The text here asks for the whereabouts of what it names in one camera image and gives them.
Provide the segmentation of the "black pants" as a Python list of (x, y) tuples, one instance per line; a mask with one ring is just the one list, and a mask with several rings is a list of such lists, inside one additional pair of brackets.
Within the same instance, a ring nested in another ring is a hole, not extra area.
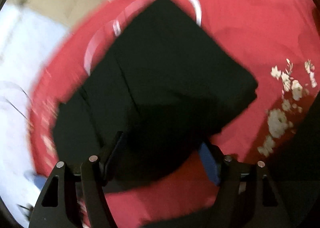
[(100, 155), (120, 182), (178, 169), (255, 99), (258, 83), (171, 0), (155, 0), (61, 103), (58, 158), (74, 169)]

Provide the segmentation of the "red floral bed blanket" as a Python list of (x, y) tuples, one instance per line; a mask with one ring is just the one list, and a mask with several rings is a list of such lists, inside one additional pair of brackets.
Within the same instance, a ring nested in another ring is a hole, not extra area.
[[(275, 227), (319, 227), (319, 11), (312, 0), (171, 0), (258, 83), (256, 99), (205, 141), (241, 163), (265, 163)], [(47, 179), (58, 158), (53, 128), (61, 103), (84, 84), (132, 20), (155, 0), (112, 0), (55, 50), (31, 98), (29, 135)], [(103, 192), (117, 227), (214, 227), (219, 191), (199, 150), (174, 172)]]

